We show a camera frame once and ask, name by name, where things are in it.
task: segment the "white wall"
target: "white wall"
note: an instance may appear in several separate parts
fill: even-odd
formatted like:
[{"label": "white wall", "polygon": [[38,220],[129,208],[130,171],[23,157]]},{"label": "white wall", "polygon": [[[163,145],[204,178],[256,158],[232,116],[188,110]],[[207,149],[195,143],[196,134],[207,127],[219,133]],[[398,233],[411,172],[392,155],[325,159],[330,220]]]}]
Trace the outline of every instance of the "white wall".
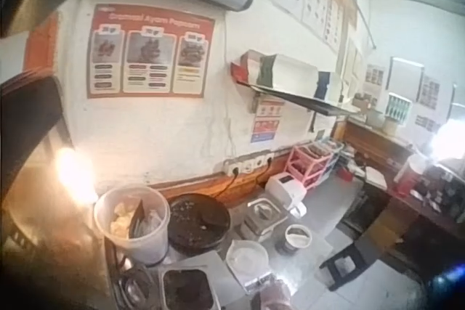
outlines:
[{"label": "white wall", "polygon": [[[421,144],[430,133],[415,126],[417,115],[444,122],[452,94],[452,83],[465,86],[465,17],[441,9],[407,0],[371,0],[371,32],[376,50],[368,62],[389,70],[391,56],[421,63],[426,75],[440,81],[439,103],[435,111],[415,104],[407,126],[399,128],[397,135]],[[385,110],[387,93],[377,109]]]},{"label": "white wall", "polygon": [[[60,35],[73,35],[68,40],[59,38],[57,48],[67,46],[66,54],[60,56],[65,64],[58,65],[64,67],[66,116],[75,145],[91,158],[102,187],[210,174],[226,158],[274,150],[314,136],[307,132],[311,113],[286,103],[275,139],[250,143],[254,115],[248,109],[253,94],[233,83],[229,62],[248,49],[281,53],[320,70],[334,70],[337,59],[320,39],[268,0],[254,0],[244,12],[226,12],[193,0],[70,1],[76,2],[78,11],[69,3],[67,9],[60,9],[62,19],[68,21]],[[368,0],[359,1],[369,8]],[[214,18],[204,98],[87,99],[87,43],[94,5],[102,2],[144,4]],[[333,121],[322,119],[317,129],[325,127],[329,134]]]},{"label": "white wall", "polygon": [[29,32],[0,39],[0,83],[23,71],[24,51]]}]

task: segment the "tiled floor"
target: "tiled floor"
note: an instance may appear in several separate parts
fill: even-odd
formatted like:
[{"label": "tiled floor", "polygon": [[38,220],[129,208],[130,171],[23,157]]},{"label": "tiled floor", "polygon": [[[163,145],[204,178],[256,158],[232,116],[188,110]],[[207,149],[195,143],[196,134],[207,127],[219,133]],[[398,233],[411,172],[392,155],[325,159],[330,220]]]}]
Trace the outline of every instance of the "tiled floor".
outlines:
[{"label": "tiled floor", "polygon": [[[335,229],[326,240],[335,251],[351,240]],[[409,294],[419,285],[381,261],[356,280],[330,292],[320,281],[319,271],[293,296],[296,310],[395,310],[405,309]]]}]

